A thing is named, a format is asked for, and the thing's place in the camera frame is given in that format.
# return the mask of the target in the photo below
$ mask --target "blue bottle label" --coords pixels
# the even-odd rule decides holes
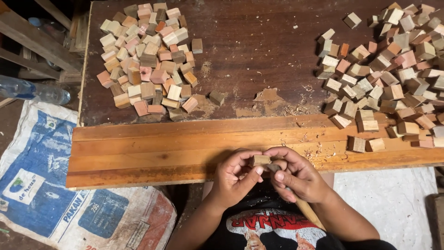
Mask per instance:
[[[25,90],[21,93],[18,93],[16,98],[28,99],[32,100],[36,97],[36,86],[28,81],[22,81],[23,86],[25,86]]]

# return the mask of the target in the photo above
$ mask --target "person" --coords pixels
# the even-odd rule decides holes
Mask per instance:
[[[282,170],[264,180],[263,167],[248,167],[254,155],[280,158],[273,163]],[[302,215],[286,186],[311,205],[326,231]],[[166,246],[177,249],[396,250],[287,147],[238,149],[220,163],[211,191]]]

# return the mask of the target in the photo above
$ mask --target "black t-shirt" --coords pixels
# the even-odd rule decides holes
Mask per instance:
[[[381,240],[341,242],[282,200],[269,179],[258,183],[222,216],[202,249],[230,250],[396,250]]]

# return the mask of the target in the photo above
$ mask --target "t-shirt print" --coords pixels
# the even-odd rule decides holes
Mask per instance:
[[[326,236],[303,215],[277,209],[244,211],[229,217],[226,228],[245,237],[245,250],[265,250],[266,245],[272,242],[261,242],[260,237],[271,232],[294,240],[298,246],[296,250],[315,250],[318,240]]]

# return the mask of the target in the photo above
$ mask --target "pile of wooden blocks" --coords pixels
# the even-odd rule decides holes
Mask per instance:
[[[100,39],[105,71],[97,75],[110,88],[115,106],[135,107],[139,116],[166,115],[182,120],[183,109],[191,112],[197,105],[191,88],[198,84],[194,76],[194,54],[202,53],[202,40],[193,39],[192,51],[185,16],[166,3],[131,5],[105,20]]]
[[[340,129],[356,119],[359,132],[379,131],[373,112],[393,114],[397,126],[386,128],[391,138],[403,137],[413,147],[444,147],[443,20],[444,10],[425,4],[403,9],[393,3],[368,19],[369,27],[381,30],[378,43],[349,53],[348,44],[333,44],[334,30],[323,34],[317,77],[326,79],[323,88],[338,96],[324,113]],[[350,28],[360,21],[354,13],[344,20]],[[384,148],[380,138],[349,140],[354,152]]]

